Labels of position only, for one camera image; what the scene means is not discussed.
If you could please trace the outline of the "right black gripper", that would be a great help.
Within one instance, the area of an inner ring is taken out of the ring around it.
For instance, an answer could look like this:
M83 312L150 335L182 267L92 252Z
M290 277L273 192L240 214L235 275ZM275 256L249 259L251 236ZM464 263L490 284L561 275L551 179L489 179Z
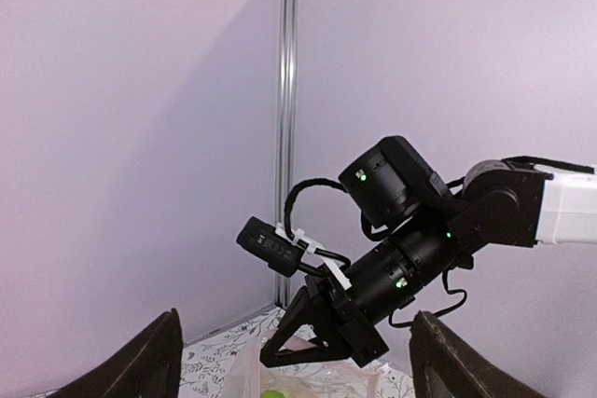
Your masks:
M351 358L366 366L389 350L376 329L379 322L411 327L411 322L395 322L394 312L436 278L448 295L462 298L434 315L457 310L467 292L449 287L449 272L472 266L472 255L443 222L413 218L346 269L349 289L337 280L308 280L263 344L259 360L266 367L282 367Z

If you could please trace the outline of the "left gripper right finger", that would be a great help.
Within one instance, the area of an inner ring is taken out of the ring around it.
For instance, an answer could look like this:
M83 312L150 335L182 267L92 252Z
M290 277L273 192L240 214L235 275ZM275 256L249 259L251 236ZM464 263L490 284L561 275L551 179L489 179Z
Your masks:
M491 364L428 311L416 314L410 331L410 365L417 397L543 397Z

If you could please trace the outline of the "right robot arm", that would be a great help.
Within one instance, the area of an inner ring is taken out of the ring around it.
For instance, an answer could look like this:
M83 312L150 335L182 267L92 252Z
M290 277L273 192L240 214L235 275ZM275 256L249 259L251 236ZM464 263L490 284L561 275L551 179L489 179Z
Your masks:
M413 302L431 281L470 269L490 244L596 240L596 170L546 158L489 159L445 182L401 136L389 136L351 163L337 180L295 185L300 192L328 186L348 194L374 247L352 264L331 256L309 270L260 360L267 367L352 359L366 366L387 344L377 331Z

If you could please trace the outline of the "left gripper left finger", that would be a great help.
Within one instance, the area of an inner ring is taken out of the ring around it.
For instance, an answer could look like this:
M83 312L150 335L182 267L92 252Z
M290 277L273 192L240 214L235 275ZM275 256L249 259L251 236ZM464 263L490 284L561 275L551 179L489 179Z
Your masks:
M177 310L170 309L109 359L51 395L59 398L176 398L181 363L182 327Z

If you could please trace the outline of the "green toy lime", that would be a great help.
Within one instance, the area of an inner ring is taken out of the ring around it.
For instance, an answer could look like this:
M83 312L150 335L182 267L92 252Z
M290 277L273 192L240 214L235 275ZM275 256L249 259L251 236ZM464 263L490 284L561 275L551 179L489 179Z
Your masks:
M285 395L281 391L277 390L265 390L260 395L260 398L285 398Z

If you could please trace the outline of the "clear zip top bag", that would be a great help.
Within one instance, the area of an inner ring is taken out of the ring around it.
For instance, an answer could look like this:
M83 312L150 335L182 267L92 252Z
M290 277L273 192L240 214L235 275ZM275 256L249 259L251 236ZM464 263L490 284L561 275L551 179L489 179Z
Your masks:
M297 364L268 368L260 350L272 330L251 338L239 350L227 373L220 395L227 398L259 397L265 390L285 397L413 397L412 379L389 364L359 368L353 361Z

